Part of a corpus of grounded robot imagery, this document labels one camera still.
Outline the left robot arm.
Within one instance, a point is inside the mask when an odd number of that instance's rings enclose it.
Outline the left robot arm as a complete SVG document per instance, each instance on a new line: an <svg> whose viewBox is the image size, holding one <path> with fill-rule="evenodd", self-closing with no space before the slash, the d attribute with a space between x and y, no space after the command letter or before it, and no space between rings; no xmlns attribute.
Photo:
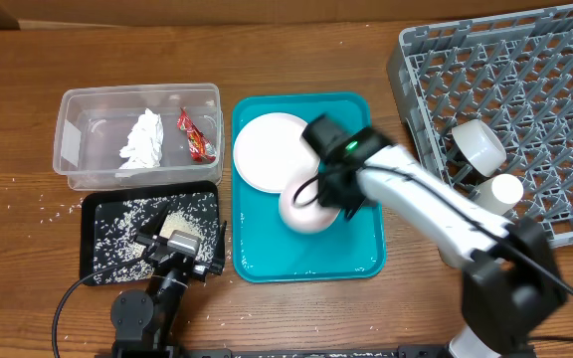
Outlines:
<svg viewBox="0 0 573 358"><path fill-rule="evenodd" d="M161 209L134 238L144 246L142 260L153 266L154 272L145 290L125 291L111 306L110 320L115 328L112 358L186 357L171 335L182 297L190 281L204 282L209 273L220 275L224 270L227 224L216 230L214 256L205 264L198 260L199 237L180 230L161 234L169 214L167 208Z"/></svg>

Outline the white tissue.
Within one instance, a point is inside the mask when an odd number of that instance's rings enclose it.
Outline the white tissue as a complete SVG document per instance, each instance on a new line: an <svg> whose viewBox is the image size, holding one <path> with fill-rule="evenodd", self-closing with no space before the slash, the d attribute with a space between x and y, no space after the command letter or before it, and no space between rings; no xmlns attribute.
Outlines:
<svg viewBox="0 0 573 358"><path fill-rule="evenodd" d="M128 134L127 144L119 150L119 156L125 159L120 169L159 167L163 138L161 116L147 108Z"/></svg>

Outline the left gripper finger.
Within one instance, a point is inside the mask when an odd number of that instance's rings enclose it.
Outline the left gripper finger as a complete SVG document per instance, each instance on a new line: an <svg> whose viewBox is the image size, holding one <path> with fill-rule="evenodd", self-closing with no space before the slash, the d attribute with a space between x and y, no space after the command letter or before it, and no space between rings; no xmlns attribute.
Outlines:
<svg viewBox="0 0 573 358"><path fill-rule="evenodd" d="M227 222L224 221L218 231L218 241L214 248L209 272L216 275L223 273L226 263L225 236L227 231Z"/></svg>
<svg viewBox="0 0 573 358"><path fill-rule="evenodd" d="M147 237L158 236L168 215L168 207L169 203L165 203L157 214L139 229L139 234Z"/></svg>

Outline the white cup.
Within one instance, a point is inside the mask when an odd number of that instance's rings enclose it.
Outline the white cup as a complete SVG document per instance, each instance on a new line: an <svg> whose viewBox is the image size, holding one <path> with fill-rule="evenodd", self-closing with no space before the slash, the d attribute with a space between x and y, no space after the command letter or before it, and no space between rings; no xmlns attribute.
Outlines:
<svg viewBox="0 0 573 358"><path fill-rule="evenodd" d="M503 215L521 200L523 194L523 185L517 177L500 174L477 186L474 202L491 213Z"/></svg>

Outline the red snack wrapper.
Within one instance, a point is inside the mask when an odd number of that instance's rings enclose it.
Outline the red snack wrapper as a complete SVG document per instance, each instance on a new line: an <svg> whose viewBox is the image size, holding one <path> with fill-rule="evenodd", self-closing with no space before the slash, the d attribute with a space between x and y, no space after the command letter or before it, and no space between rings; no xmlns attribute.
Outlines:
<svg viewBox="0 0 573 358"><path fill-rule="evenodd" d="M198 163L212 163L216 159L216 149L191 120L184 108L181 109L177 127L188 140L191 158Z"/></svg>

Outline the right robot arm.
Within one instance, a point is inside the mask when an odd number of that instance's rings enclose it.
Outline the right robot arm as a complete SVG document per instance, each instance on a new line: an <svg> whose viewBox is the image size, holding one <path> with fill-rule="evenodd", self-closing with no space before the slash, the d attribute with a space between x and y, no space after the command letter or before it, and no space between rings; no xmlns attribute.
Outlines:
<svg viewBox="0 0 573 358"><path fill-rule="evenodd" d="M465 329L445 357L531 357L531 331L567 300L546 234L535 221L493 214L426 171L372 127L351 134L326 115L303 141L322 162L312 203L347 220L380 204L397 212L462 272Z"/></svg>

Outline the grey bowl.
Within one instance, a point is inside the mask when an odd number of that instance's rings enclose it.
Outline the grey bowl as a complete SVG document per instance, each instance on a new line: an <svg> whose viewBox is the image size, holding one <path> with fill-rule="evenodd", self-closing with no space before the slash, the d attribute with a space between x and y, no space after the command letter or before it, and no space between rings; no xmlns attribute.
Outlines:
<svg viewBox="0 0 573 358"><path fill-rule="evenodd" d="M470 120L452 129L455 145L481 175L490 177L506 160L506 151L488 125Z"/></svg>

